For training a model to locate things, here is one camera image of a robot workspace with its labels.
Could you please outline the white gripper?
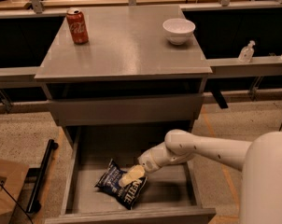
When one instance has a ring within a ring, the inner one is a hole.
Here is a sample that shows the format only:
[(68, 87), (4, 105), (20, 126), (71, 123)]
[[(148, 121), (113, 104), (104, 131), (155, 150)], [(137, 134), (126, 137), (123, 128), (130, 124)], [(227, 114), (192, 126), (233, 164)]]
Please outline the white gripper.
[(138, 163), (140, 165), (133, 166), (126, 173), (127, 176), (123, 176), (120, 179), (119, 185), (124, 188), (133, 183), (136, 179), (143, 177), (145, 172), (147, 174), (151, 174), (160, 170), (164, 166), (181, 164), (191, 160), (192, 158), (193, 155), (190, 152), (183, 155), (175, 154), (164, 142), (162, 142), (145, 151), (138, 158)]

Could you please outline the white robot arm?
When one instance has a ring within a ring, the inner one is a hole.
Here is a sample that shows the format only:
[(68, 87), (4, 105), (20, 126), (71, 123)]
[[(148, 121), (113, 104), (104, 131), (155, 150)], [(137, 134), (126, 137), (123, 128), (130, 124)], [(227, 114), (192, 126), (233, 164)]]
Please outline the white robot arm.
[(194, 154), (242, 172), (239, 224), (282, 224), (282, 132), (248, 142), (171, 130), (138, 158), (119, 184), (125, 187), (166, 165), (189, 161)]

